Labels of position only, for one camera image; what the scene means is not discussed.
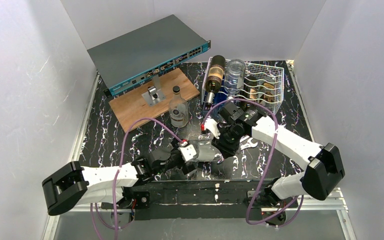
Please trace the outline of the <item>clear bottle white cap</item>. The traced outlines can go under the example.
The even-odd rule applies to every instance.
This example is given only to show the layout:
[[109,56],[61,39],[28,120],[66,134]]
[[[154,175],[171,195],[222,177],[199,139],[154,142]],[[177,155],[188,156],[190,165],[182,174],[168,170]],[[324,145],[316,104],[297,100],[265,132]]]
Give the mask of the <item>clear bottle white cap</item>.
[[193,162],[216,162],[221,164],[225,159],[219,149],[212,145],[213,137],[209,134],[200,135],[198,139],[190,140],[196,155],[192,158]]

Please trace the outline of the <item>clear liquor bottle black cap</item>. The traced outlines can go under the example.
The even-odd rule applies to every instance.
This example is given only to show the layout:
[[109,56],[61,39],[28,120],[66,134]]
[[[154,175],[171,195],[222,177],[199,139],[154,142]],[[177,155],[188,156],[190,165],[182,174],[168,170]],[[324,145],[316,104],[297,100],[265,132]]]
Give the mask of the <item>clear liquor bottle black cap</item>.
[[189,122],[189,105],[181,96],[180,90],[178,85],[172,88],[173,96],[169,102],[171,124],[176,128],[183,128]]

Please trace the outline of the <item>dark wine bottle gold label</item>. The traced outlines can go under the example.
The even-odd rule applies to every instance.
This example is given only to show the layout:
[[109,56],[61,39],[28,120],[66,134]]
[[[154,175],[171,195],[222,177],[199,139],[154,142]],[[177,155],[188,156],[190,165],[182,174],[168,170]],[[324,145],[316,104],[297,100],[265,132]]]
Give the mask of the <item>dark wine bottle gold label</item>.
[[225,74],[226,59],[222,55],[212,57],[209,64],[209,71],[205,80],[205,91],[217,94],[222,86]]

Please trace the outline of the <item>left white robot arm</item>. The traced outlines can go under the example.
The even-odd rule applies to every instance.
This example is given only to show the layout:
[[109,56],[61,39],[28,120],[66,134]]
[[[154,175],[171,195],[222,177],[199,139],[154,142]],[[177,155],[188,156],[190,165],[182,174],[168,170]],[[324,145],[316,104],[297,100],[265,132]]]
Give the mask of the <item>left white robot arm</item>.
[[119,203],[132,195],[128,188],[145,185],[155,176],[175,167],[186,168],[200,151],[193,144],[183,147],[161,147],[122,166],[86,167],[71,161],[45,178],[41,185],[47,213],[64,214],[77,205]]

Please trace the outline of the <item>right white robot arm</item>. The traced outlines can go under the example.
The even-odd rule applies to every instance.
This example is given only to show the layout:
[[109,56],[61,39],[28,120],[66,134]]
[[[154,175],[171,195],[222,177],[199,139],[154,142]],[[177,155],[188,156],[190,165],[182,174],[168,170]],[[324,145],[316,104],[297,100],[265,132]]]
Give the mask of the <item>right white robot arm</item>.
[[270,144],[302,169],[295,175],[273,179],[259,193],[261,200],[273,206],[300,195],[323,201],[344,178],[345,170],[337,146],[332,143],[322,146],[287,130],[275,123],[269,116],[269,110],[262,105],[243,110],[232,101],[225,101],[218,113],[226,125],[208,118],[201,128],[213,134],[211,144],[223,158],[234,156],[240,139],[249,136]]

